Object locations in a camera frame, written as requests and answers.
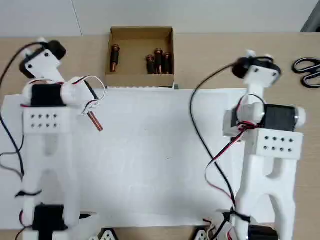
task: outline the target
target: white wall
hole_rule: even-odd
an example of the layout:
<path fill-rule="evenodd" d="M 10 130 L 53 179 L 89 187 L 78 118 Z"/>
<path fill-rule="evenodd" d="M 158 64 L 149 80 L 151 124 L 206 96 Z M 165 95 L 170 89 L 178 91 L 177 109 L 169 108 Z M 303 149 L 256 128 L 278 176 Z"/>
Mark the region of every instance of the white wall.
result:
<path fill-rule="evenodd" d="M 138 25 L 173 26 L 181 33 L 299 32 L 317 2 L 0 0 L 0 37 L 101 35 L 111 26 Z"/>
<path fill-rule="evenodd" d="M 0 37 L 80 35 L 70 0 L 0 0 Z"/>

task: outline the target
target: bullet-shaped copper piece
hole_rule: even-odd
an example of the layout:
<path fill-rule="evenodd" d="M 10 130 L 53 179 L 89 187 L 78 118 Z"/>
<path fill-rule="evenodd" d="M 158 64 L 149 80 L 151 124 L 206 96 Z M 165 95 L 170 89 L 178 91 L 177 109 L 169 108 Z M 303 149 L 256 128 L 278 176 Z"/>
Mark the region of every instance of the bullet-shaped copper piece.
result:
<path fill-rule="evenodd" d="M 112 45 L 111 56 L 110 56 L 110 72 L 116 71 L 116 67 L 119 61 L 119 51 L 120 51 L 120 47 L 118 44 Z"/>
<path fill-rule="evenodd" d="M 98 129 L 99 132 L 101 132 L 104 128 L 100 124 L 99 120 L 96 118 L 95 114 L 90 111 L 87 113 L 88 117 L 91 119 L 92 123 L 95 125 L 96 129 Z"/>
<path fill-rule="evenodd" d="M 157 74 L 155 67 L 155 57 L 152 54 L 149 54 L 145 57 L 145 60 L 148 74 Z"/>
<path fill-rule="evenodd" d="M 172 55 L 170 52 L 163 54 L 163 74 L 172 74 Z"/>
<path fill-rule="evenodd" d="M 162 53 L 164 51 L 161 48 L 156 48 L 154 50 L 154 63 L 155 63 L 155 69 L 158 74 L 162 74 Z"/>

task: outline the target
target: scissors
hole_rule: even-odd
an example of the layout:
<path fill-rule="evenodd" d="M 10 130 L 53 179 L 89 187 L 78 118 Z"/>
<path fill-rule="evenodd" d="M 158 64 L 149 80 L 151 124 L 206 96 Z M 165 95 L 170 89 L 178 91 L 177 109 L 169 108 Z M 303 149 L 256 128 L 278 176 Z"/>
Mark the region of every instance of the scissors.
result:
<path fill-rule="evenodd" d="M 300 63 L 312 63 L 312 66 L 307 66 L 305 68 L 297 68 L 297 66 Z M 314 79 L 317 77 L 320 77 L 320 59 L 313 58 L 313 57 L 304 57 L 296 60 L 292 64 L 292 71 L 296 74 L 305 74 L 310 73 L 308 75 L 305 75 L 301 78 L 301 84 L 309 89 L 317 89 L 320 88 L 320 83 L 318 84 L 312 84 L 310 83 L 310 79 Z"/>

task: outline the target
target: wooden table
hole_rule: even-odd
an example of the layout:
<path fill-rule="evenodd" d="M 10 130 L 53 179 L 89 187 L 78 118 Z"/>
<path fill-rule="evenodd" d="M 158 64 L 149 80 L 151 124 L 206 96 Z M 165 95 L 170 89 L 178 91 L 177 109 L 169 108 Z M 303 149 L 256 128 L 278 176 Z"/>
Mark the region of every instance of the wooden table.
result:
<path fill-rule="evenodd" d="M 65 79 L 88 74 L 104 78 L 108 37 L 57 37 L 68 50 L 59 68 Z M 30 38 L 0 39 L 0 70 Z M 265 99 L 273 104 L 295 104 L 305 108 L 307 123 L 301 130 L 305 134 L 303 158 L 296 176 L 296 225 L 295 239 L 311 239 L 320 234 L 320 90 L 304 88 L 300 77 L 291 72 L 291 64 L 301 57 L 320 58 L 320 34 L 318 33 L 214 33 L 177 34 L 174 37 L 175 83 L 181 89 L 192 89 L 205 76 L 217 68 L 233 62 L 252 49 L 258 55 L 270 54 L 283 72 L 282 78 L 267 89 Z M 21 93 L 26 78 L 17 65 L 11 68 L 1 91 L 3 96 Z M 226 72 L 205 88 L 243 88 L 242 81 Z M 192 227 L 120 228 L 116 233 L 120 240 L 187 240 Z M 0 239 L 12 240 L 16 231 L 0 232 Z"/>

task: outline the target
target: cardboard box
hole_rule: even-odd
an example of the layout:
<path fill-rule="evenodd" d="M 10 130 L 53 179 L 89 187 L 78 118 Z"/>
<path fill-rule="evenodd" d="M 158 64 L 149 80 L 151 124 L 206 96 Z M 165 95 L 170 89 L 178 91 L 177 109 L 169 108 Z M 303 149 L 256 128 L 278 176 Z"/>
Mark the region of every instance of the cardboard box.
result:
<path fill-rule="evenodd" d="M 110 71 L 111 46 L 120 47 L 118 65 Z M 172 54 L 173 74 L 149 75 L 146 56 L 156 48 Z M 170 26 L 112 27 L 107 53 L 106 83 L 111 87 L 172 87 L 174 30 Z"/>

